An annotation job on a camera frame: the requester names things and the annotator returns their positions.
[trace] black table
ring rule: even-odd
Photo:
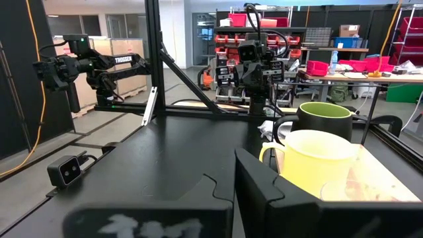
[[[82,179],[46,200],[7,230],[4,237],[63,237],[64,217],[87,203],[137,203],[175,200],[201,179],[204,171],[225,172],[228,156],[241,147],[258,157],[261,123],[179,116],[157,117],[105,155]],[[355,123],[359,142],[364,124]],[[379,126],[370,126],[366,148],[419,198],[420,171],[404,159],[405,145]]]

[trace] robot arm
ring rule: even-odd
[[[116,81],[135,75],[149,75],[150,65],[138,54],[130,53],[119,56],[104,56],[90,49],[86,34],[63,36],[64,43],[69,44],[71,53],[76,58],[62,55],[46,57],[45,61],[33,63],[39,80],[51,91],[66,91],[72,112],[80,111],[74,80],[80,73],[87,74],[87,83],[96,90],[99,105],[113,103]],[[130,63],[131,67],[116,71],[107,71],[115,65]]]

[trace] floor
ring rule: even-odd
[[[199,69],[201,69],[201,67],[193,67],[184,70],[184,72],[187,76],[189,76],[189,78],[191,78],[191,80],[196,82]],[[195,94],[191,92],[171,70],[165,69],[164,73],[167,104],[180,99],[197,98]],[[209,98],[214,99],[214,91],[204,91],[204,93]],[[310,101],[310,97],[311,96],[304,95],[299,99],[295,99],[294,107],[298,107],[303,102]],[[379,97],[373,116],[393,114],[401,118],[405,123],[412,114],[415,104],[386,102],[383,97],[384,95]],[[146,102],[147,99],[148,92],[142,92],[134,97],[128,98],[126,101]],[[360,105],[364,103],[364,100],[365,99],[352,100],[349,98],[346,102],[340,104],[359,108]],[[370,104],[371,100],[366,100],[360,109],[360,114],[368,114]],[[74,119],[77,134],[66,135],[65,138],[71,138],[72,141],[74,141],[72,145],[59,150],[43,161],[29,167],[11,178],[8,178],[4,182],[0,182],[0,231],[25,214],[25,212],[29,211],[29,209],[37,205],[45,197],[45,195],[53,189],[46,172],[46,167],[50,163],[59,159],[61,156],[76,155],[83,151],[87,151],[88,153],[98,157],[101,155],[101,146],[111,141],[121,141],[140,126],[141,120],[142,117],[135,114],[97,111],[89,112],[80,118]],[[401,135],[401,139],[419,153],[423,154],[421,142],[404,134]],[[64,139],[58,139],[53,142],[63,143],[63,140]]]

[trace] yellow mug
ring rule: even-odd
[[[276,142],[263,143],[260,161],[264,152],[271,148],[284,152],[280,175],[317,198],[326,182],[347,179],[358,155],[357,147],[346,139],[316,130],[289,133],[285,146]]]

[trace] water bottle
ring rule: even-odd
[[[332,52],[332,57],[330,58],[329,75],[335,74],[337,63],[338,63],[338,52],[335,50]]]

